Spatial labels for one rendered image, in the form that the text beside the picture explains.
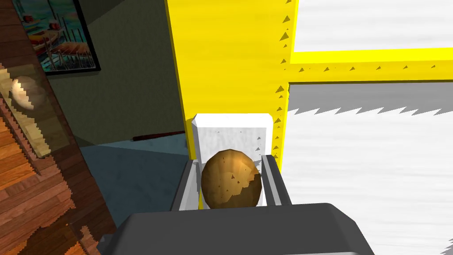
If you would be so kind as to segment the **black framed harbour picture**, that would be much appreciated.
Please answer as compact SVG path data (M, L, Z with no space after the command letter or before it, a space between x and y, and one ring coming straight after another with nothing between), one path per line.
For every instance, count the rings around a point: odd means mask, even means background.
M48 76L101 70L79 0L12 0Z

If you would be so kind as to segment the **brown and white door knob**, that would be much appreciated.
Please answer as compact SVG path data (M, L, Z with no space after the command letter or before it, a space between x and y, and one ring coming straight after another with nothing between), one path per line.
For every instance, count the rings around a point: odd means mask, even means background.
M196 114L192 132L204 208L261 204L262 157L272 150L268 113Z

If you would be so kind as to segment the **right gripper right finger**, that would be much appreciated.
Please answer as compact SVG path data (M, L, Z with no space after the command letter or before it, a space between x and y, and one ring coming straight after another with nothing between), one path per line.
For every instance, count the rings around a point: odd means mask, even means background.
M292 204L276 159L271 155L261 158L261 179L267 206Z

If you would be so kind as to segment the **brown wooden door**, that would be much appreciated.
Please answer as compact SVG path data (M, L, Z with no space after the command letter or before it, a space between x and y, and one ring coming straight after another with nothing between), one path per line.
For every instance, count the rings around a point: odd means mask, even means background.
M31 152L0 95L0 255L100 255L116 231L100 189L23 31L12 0L0 0L0 69L32 64L69 144Z

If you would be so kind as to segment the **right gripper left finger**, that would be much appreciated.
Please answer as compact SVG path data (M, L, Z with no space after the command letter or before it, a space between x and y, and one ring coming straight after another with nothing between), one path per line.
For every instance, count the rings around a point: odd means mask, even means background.
M171 211L199 208L201 171L196 160L188 160L178 184Z

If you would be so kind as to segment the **pale round door knob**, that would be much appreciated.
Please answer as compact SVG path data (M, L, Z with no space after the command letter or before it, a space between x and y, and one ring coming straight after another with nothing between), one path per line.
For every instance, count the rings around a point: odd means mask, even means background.
M11 93L14 101L26 110L36 110L46 101L45 90L28 76L13 80Z

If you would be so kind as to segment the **yellow and white door leaf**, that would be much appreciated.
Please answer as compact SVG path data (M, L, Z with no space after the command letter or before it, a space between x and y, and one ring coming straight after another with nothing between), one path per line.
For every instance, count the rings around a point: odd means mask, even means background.
M202 114L266 113L294 204L375 255L453 250L453 0L165 0L189 156Z

